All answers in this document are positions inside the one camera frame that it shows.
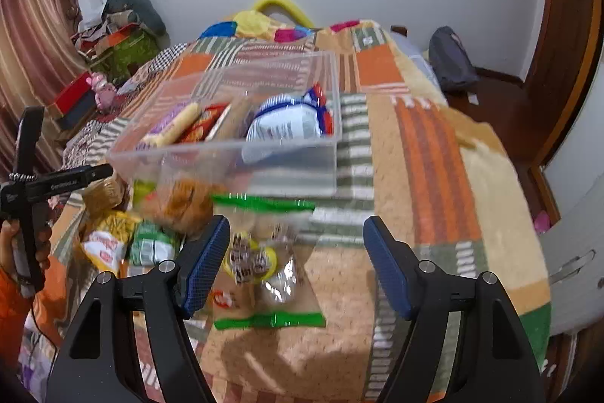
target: brown wooden floor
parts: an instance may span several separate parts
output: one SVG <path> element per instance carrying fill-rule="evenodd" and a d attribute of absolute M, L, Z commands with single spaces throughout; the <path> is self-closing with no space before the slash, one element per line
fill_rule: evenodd
<path fill-rule="evenodd" d="M 516 168 L 534 219 L 544 205 L 528 173 L 528 166 L 551 130 L 548 123 L 535 113 L 525 91 L 516 84 L 481 77 L 469 92 L 478 96 L 478 105 L 468 101 L 466 92 L 447 94 L 449 105 L 477 122 L 487 122 L 493 127 Z"/>

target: curtain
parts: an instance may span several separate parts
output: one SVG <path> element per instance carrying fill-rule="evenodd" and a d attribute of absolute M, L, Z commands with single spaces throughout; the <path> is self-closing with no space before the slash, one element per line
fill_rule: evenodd
<path fill-rule="evenodd" d="M 0 0 L 0 179 L 14 158 L 19 117 L 26 106 L 50 105 L 86 70 L 70 36 L 79 19 L 77 0 Z M 47 115 L 36 153 L 38 172 L 56 170 L 59 129 Z"/>

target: hand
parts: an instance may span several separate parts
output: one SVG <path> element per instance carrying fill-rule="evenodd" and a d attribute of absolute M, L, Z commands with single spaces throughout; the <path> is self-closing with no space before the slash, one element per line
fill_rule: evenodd
<path fill-rule="evenodd" d="M 13 243 L 14 238 L 19 233 L 19 221 L 11 220 L 10 222 L 5 220 L 2 223 L 2 230 L 0 230 L 0 267 L 12 278 L 16 276 L 16 269 L 14 267 L 13 258 Z M 44 228 L 38 233 L 39 247 L 35 254 L 35 259 L 40 262 L 40 268 L 42 270 L 48 270 L 50 268 L 50 236 L 52 229 L 50 226 L 45 225 Z"/>

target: clear plastic container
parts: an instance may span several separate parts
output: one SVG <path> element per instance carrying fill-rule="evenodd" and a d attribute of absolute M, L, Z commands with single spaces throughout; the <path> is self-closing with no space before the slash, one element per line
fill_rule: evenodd
<path fill-rule="evenodd" d="M 247 142 L 247 127 L 242 125 L 239 138 L 232 140 L 135 150 L 169 108 L 192 97 L 209 104 L 248 96 L 260 104 L 276 94 L 301 95 L 315 82 L 325 91 L 333 116 L 333 135 Z M 127 180 L 157 182 L 165 172 L 182 170 L 208 183 L 223 184 L 232 193 L 330 196 L 336 190 L 336 145 L 341 136 L 336 60 L 331 52 L 313 52 L 255 60 L 164 82 L 116 140 L 108 161 Z M 242 160 L 245 150 L 267 152 L 270 157 L 246 165 Z"/>

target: person's arm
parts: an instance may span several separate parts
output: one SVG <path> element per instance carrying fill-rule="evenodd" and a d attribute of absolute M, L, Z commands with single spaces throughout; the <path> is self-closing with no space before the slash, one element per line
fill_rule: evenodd
<path fill-rule="evenodd" d="M 19 232 L 19 222 L 3 222 L 0 231 L 0 359 L 10 368 L 17 367 L 23 325 L 33 299 L 25 299 L 14 279 L 16 270 L 13 259 L 13 238 Z M 48 269 L 50 262 L 50 227 L 46 227 L 38 239 L 43 246 L 35 255 L 40 268 Z"/>

